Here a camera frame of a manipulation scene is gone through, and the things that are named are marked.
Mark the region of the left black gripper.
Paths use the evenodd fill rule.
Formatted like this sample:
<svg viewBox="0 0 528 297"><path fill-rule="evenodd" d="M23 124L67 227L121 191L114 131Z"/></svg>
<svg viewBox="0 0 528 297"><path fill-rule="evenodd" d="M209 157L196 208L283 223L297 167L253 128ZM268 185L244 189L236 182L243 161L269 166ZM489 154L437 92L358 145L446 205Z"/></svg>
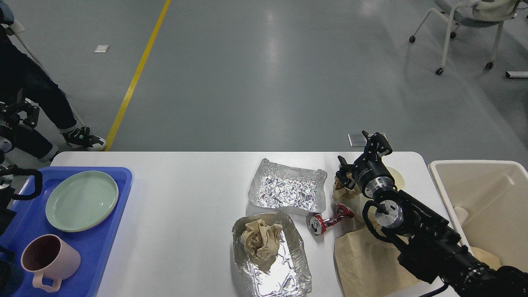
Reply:
<svg viewBox="0 0 528 297"><path fill-rule="evenodd" d="M38 125L40 108L29 101L13 104L0 103L0 136L1 139L14 143L15 128L22 124L28 130L33 130Z"/></svg>

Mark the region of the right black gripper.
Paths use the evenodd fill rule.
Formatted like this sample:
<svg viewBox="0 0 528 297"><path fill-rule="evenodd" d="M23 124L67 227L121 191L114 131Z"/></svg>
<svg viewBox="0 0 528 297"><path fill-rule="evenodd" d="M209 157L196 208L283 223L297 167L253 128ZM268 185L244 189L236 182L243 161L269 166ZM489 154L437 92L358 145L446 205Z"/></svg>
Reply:
<svg viewBox="0 0 528 297"><path fill-rule="evenodd" d="M381 161L383 156L393 153L387 138L381 133L369 134L366 130L361 133L366 139L361 160L348 164L343 156L338 156L338 181L349 190L358 184L362 192L375 192L377 186L392 188L392 175Z"/></svg>

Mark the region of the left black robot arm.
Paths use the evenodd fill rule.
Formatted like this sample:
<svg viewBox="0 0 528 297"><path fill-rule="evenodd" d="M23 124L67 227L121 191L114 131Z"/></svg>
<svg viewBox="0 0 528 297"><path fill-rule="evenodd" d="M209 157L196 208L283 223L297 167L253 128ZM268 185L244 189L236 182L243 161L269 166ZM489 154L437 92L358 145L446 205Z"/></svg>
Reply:
<svg viewBox="0 0 528 297"><path fill-rule="evenodd" d="M21 100L13 104L1 103L1 139L0 153L1 163L5 161L5 154L13 150L16 143L15 128L22 121L23 126L33 130L38 123L40 109L27 100ZM33 176L35 180L34 192L31 194L16 194L12 187L12 180L15 175ZM5 167L1 165L1 212L0 212L0 234L3 235L15 218L16 212L8 209L8 205L13 200L32 200L42 192L42 173L36 169L23 169L20 167Z"/></svg>

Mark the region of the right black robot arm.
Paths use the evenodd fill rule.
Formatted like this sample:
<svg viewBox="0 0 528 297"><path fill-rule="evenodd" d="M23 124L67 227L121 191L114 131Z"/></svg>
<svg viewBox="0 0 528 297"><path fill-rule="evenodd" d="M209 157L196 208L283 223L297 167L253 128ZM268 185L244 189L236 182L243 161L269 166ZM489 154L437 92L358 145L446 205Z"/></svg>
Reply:
<svg viewBox="0 0 528 297"><path fill-rule="evenodd" d="M407 192L398 190L383 156L392 148L383 134L363 130L363 153L349 164L340 162L336 177L345 188L358 188L366 196L362 218L370 233L400 251L398 263L417 279L443 286L432 297L452 287L461 297L526 297L527 273L513 266L492 269L479 261L449 222Z"/></svg>

